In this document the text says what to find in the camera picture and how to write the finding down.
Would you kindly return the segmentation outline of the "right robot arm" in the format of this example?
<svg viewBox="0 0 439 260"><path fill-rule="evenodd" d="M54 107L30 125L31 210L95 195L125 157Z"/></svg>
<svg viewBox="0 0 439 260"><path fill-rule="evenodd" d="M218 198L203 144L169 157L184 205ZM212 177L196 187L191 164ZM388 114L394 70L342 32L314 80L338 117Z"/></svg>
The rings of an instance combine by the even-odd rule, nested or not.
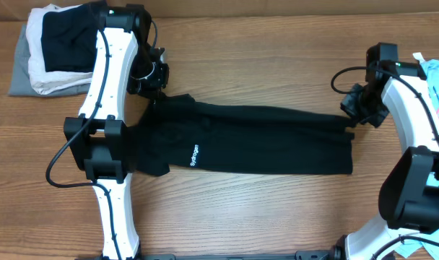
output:
<svg viewBox="0 0 439 260"><path fill-rule="evenodd" d="M342 108L374 126L392 116L402 156L381 186L378 214L342 236L326 259L392 259L409 241L439 248L429 236L439 231L439 118L427 75L418 63L373 59L362 67L365 86L346 92Z"/></svg>

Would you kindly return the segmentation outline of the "black Sydrogen t-shirt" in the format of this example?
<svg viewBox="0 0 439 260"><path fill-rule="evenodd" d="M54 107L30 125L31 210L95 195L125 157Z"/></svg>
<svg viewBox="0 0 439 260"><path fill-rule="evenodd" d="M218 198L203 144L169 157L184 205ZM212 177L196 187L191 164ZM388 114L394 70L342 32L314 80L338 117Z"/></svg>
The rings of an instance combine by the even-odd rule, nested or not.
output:
<svg viewBox="0 0 439 260"><path fill-rule="evenodd" d="M345 117L254 105L213 105L190 95L149 104L129 131L137 169L171 165L226 173L338 175L353 171Z"/></svg>

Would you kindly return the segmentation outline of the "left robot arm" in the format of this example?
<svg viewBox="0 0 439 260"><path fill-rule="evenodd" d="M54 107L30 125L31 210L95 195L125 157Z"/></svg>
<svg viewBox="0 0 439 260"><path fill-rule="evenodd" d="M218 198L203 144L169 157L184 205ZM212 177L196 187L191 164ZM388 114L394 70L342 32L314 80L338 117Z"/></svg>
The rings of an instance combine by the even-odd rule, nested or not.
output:
<svg viewBox="0 0 439 260"><path fill-rule="evenodd" d="M165 49L148 41L156 24L143 5L90 4L89 10L97 22L97 57L78 116L64 122L64 146L97 197L104 235L100 259L141 259L131 205L136 140L125 123L125 100L128 94L160 98L169 66Z"/></svg>

